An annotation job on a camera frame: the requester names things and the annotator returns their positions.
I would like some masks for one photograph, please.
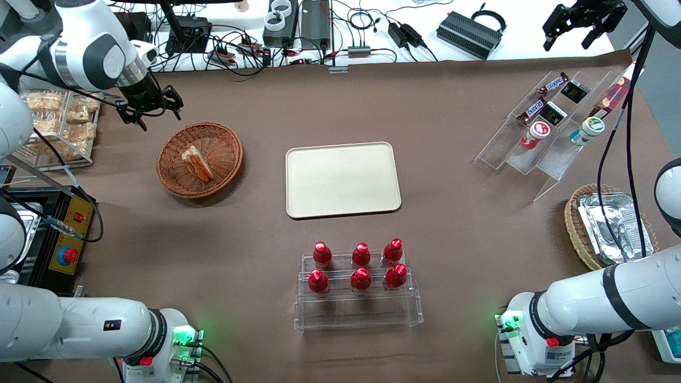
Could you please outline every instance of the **red button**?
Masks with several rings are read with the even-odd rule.
[[[66,263],[74,263],[78,260],[78,250],[70,247],[64,250],[64,261]]]

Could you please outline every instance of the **red bottle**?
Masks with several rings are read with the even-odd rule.
[[[312,270],[310,277],[307,279],[307,287],[317,294],[326,294],[331,288],[329,285],[329,277],[319,270]]]
[[[397,290],[407,282],[407,267],[401,263],[396,264],[385,272],[383,288]]]
[[[395,238],[383,249],[383,256],[381,256],[381,266],[391,267],[395,266],[402,259],[402,240]]]
[[[370,260],[371,254],[369,253],[369,246],[367,246],[364,242],[358,243],[355,251],[352,252],[352,265],[355,267],[355,269],[367,267]]]
[[[334,261],[331,255],[331,249],[322,241],[315,244],[315,250],[312,252],[312,258],[315,260],[315,266],[319,270],[331,271],[334,269]]]
[[[369,286],[371,286],[371,274],[369,274],[369,270],[364,267],[355,270],[350,277],[350,286],[354,292],[367,291]]]

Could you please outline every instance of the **white tape roll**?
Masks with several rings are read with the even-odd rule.
[[[272,12],[279,11],[284,17],[288,17],[291,14],[291,1],[289,0],[274,0],[270,6],[272,7]]]
[[[284,15],[279,11],[270,12],[265,15],[265,28],[269,31],[280,31],[284,29],[285,24],[286,20],[284,19]]]

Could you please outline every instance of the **clear acrylic rack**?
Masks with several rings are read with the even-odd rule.
[[[322,328],[357,328],[369,326],[416,326],[424,321],[421,295],[406,254],[400,260],[408,270],[407,282],[398,290],[383,288],[387,268],[381,266],[382,249],[373,249],[368,270],[371,287],[365,292],[353,292],[350,276],[354,272],[352,252],[333,255],[334,270],[324,271],[329,277],[330,291],[315,294],[307,286],[310,272],[315,270],[312,253],[300,257],[300,272],[296,287],[294,326],[299,331]]]
[[[565,84],[544,96],[544,100],[556,104],[567,114],[567,117],[556,126],[553,126],[542,116],[532,118],[530,124],[543,121],[551,127],[551,133],[547,138],[539,141],[534,149],[525,149],[520,144],[520,139],[525,135],[528,127],[518,121],[517,118],[537,102],[539,94],[537,94],[536,89],[551,82],[558,75],[559,73],[549,72],[537,83],[537,86],[533,87],[527,96],[509,113],[506,121],[475,158],[475,161],[482,161],[495,170],[499,170],[504,164],[509,164],[523,175],[530,174],[534,169],[542,171],[548,176],[548,179],[535,196],[534,201],[557,185],[577,158],[582,147],[572,144],[570,134],[581,126],[592,107],[603,98],[610,85],[618,78],[612,71],[608,72],[600,81],[594,81],[583,72],[569,76],[570,79],[574,79],[589,88],[590,92],[578,104],[560,92]]]

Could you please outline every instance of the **brown table surface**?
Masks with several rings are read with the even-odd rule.
[[[550,70],[594,78],[620,72],[625,52],[602,57],[491,62],[358,65],[266,70],[243,82],[225,72],[159,75],[186,106],[146,118],[149,131],[102,113],[95,165],[77,171],[99,200],[106,232],[88,245],[81,283],[90,296],[119,296],[181,310],[206,330],[237,383],[495,382],[493,314],[515,294],[546,289],[588,269],[572,249],[563,207],[596,180],[606,136],[590,142],[552,191],[532,203],[545,179],[512,168],[496,174],[473,159],[519,99]],[[671,158],[640,93],[633,156],[641,210],[661,249],[678,239],[652,197]],[[167,194],[155,174],[163,143],[199,121],[231,127],[244,146],[234,185],[201,202]],[[606,123],[612,126],[614,116]],[[604,182],[628,190],[624,129]],[[293,220],[285,211],[287,150],[388,141],[402,194],[395,213]],[[293,326],[301,252],[325,240],[331,249],[366,241],[405,241],[419,281],[425,322],[411,329],[309,331]],[[681,366],[655,359],[649,334],[607,352],[602,382],[679,382]],[[35,361],[59,382],[116,382],[103,360]],[[504,382],[543,382],[512,377]],[[2,382],[36,382],[11,365]]]

